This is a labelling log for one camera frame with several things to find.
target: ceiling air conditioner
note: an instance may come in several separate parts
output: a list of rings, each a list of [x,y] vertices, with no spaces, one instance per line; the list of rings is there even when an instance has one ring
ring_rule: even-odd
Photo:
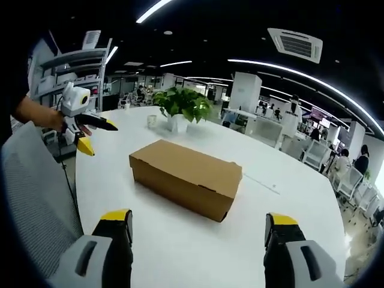
[[[300,57],[315,63],[320,62],[323,41],[303,33],[268,28],[268,32],[280,53]]]

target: round white table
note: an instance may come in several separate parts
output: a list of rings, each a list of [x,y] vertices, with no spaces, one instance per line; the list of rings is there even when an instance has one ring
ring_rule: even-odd
[[[148,115],[157,126],[146,127]],[[103,112],[119,131],[95,130],[95,156],[77,153],[76,188],[84,232],[104,213],[133,211],[132,287],[264,287],[265,218],[298,221],[344,277],[346,248],[340,210],[324,176],[248,136],[212,122],[190,124],[186,134],[166,130],[158,107]],[[243,179],[222,223],[195,214],[135,183],[130,153],[166,139],[242,166]]]

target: ceiling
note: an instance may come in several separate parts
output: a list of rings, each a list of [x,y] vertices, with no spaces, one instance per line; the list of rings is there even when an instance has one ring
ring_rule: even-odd
[[[140,73],[151,76],[170,72],[185,77],[232,79],[236,71],[273,74],[278,77],[259,74],[263,86],[297,94],[339,118],[356,119],[346,111],[347,107],[368,124],[376,137],[384,139],[365,114],[333,90],[276,68],[227,61],[260,61],[311,75],[342,91],[374,119],[383,121],[384,41],[380,41],[381,32],[374,29],[380,27],[380,9],[354,7],[353,4],[322,4],[314,8],[308,2],[293,1],[173,0],[137,24],[136,20],[156,2],[158,0],[131,0],[109,4],[103,9],[79,4],[75,11],[63,9],[50,28],[63,53],[81,49],[87,30],[102,31],[98,42],[101,46],[106,46],[108,39],[113,38],[112,46],[119,49],[107,65],[107,74],[116,70],[134,74],[137,68],[144,68]],[[301,32],[321,39],[320,63],[277,52],[268,28]],[[164,35],[164,31],[173,34]],[[128,61],[143,65],[124,66]],[[159,67],[179,61],[192,63]],[[261,95],[269,94],[289,99],[284,94],[262,89]]]

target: white flower pot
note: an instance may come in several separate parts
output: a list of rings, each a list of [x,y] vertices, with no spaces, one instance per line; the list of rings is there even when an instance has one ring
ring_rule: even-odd
[[[168,129],[173,133],[185,133],[190,122],[183,114],[176,114],[173,117],[168,115]]]

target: cardboard box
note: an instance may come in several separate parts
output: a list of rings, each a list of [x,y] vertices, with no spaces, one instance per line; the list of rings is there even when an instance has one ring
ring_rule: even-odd
[[[159,140],[130,155],[135,181],[200,215],[221,222],[242,178],[236,163]]]

